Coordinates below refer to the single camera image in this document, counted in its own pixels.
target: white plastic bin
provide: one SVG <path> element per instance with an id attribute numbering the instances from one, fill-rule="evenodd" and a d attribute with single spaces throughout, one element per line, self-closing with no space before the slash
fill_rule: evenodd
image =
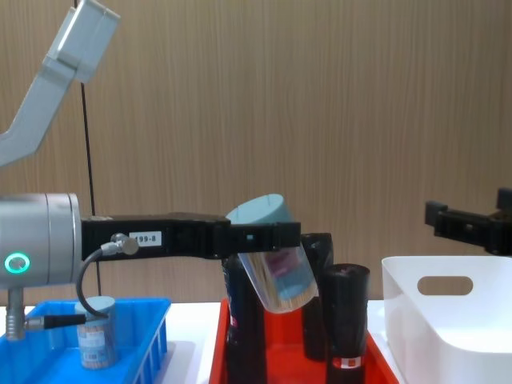
<path id="1" fill-rule="evenodd" d="M 425 276 L 464 276 L 463 296 L 426 296 Z M 512 383 L 512 260 L 402 256 L 382 260 L 386 332 L 409 384 Z"/>

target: blue plastic basket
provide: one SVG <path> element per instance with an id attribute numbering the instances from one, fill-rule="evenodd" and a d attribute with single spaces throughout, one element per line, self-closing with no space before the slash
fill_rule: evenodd
<path id="1" fill-rule="evenodd" d="M 30 316 L 73 314 L 76 301 L 42 302 Z M 167 352 L 166 298 L 118 299 L 115 340 L 118 362 L 104 370 L 86 370 L 80 363 L 77 327 L 26 332 L 24 340 L 0 338 L 2 384 L 151 384 Z"/>

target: black tumbler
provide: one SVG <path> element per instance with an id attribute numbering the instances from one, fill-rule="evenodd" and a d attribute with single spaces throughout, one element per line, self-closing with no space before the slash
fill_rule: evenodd
<path id="1" fill-rule="evenodd" d="M 228 384 L 265 384 L 266 352 L 263 306 L 237 254 L 222 260 L 230 304 L 226 340 Z"/>
<path id="2" fill-rule="evenodd" d="M 322 272 L 333 265 L 333 240 L 330 234 L 303 234 L 302 247 L 317 283 Z M 317 362 L 326 360 L 326 332 L 322 320 L 320 298 L 313 298 L 302 308 L 304 355 Z"/>
<path id="3" fill-rule="evenodd" d="M 327 334 L 328 384 L 363 384 L 366 308 L 370 270 L 335 264 L 320 278 L 323 321 Z"/>

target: red container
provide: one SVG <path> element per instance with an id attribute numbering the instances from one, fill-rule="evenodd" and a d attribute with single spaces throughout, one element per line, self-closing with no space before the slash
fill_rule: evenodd
<path id="1" fill-rule="evenodd" d="M 227 300 L 222 300 L 218 320 L 214 362 L 210 384 L 228 384 L 226 373 L 226 336 L 230 321 Z M 323 384 L 326 364 L 313 362 L 302 351 L 301 310 L 289 314 L 265 312 L 266 369 L 268 384 Z M 366 355 L 366 384 L 398 384 L 380 350 L 368 334 Z"/>

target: small can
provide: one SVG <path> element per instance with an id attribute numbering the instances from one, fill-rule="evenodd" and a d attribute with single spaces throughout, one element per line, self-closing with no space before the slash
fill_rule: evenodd
<path id="1" fill-rule="evenodd" d="M 77 327 L 82 366 L 88 370 L 108 368 L 117 361 L 114 340 L 115 300 L 108 296 L 95 296 L 88 298 L 87 302 L 109 317 Z M 88 313 L 79 302 L 74 306 L 74 311 L 76 314 Z"/>

